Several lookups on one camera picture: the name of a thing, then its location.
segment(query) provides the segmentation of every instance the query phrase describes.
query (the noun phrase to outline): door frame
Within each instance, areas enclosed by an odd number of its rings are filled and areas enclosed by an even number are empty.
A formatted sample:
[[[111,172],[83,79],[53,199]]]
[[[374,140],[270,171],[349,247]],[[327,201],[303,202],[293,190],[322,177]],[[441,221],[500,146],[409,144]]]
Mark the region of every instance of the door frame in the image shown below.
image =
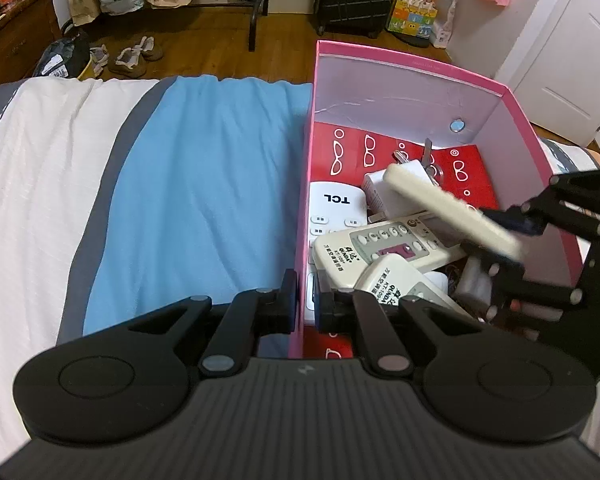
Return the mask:
[[[496,81],[516,90],[554,31],[569,1],[538,0],[516,43],[496,72]]]

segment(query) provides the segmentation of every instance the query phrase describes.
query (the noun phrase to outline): blue fabric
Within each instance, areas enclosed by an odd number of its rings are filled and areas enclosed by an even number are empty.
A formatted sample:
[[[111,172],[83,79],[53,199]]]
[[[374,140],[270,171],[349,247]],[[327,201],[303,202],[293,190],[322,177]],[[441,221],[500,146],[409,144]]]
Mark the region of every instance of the blue fabric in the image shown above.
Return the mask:
[[[293,267],[311,85],[178,78],[111,200],[84,334],[195,294],[277,287]]]

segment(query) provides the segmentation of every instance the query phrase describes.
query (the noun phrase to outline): pink box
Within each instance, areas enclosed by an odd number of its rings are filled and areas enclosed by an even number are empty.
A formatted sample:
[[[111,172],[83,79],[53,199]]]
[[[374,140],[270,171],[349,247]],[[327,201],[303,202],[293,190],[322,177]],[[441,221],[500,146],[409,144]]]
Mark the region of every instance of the pink box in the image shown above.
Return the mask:
[[[451,122],[462,118],[464,130]],[[539,194],[552,170],[511,90],[442,62],[372,46],[318,41],[314,90],[304,144],[296,271],[300,281],[298,329],[290,356],[301,356],[308,256],[308,190],[314,124],[358,128],[439,148],[476,144],[501,208]],[[576,237],[550,226],[526,244],[526,276],[574,285],[582,269]]]

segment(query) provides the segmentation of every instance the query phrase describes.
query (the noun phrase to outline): brown shoe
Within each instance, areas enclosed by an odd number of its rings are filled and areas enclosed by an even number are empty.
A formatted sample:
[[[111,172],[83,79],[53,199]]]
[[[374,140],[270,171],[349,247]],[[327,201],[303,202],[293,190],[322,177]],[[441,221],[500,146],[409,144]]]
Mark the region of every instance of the brown shoe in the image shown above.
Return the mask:
[[[140,47],[142,57],[147,61],[158,61],[163,56],[162,49],[155,43],[153,36],[143,36],[138,46]]]
[[[115,59],[109,59],[107,66],[113,73],[132,79],[142,77],[146,73],[146,61],[140,54],[139,45],[123,49]]]

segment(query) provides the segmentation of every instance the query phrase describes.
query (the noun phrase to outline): bed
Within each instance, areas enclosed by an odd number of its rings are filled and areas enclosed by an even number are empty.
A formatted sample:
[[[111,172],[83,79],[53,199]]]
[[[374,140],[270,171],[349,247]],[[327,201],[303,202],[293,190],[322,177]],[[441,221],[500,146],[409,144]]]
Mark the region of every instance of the bed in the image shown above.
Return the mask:
[[[33,355],[186,296],[278,285],[310,98],[213,76],[0,86],[0,462],[28,439],[11,384]],[[600,166],[541,143],[555,173]],[[588,431],[600,440],[600,410]]]

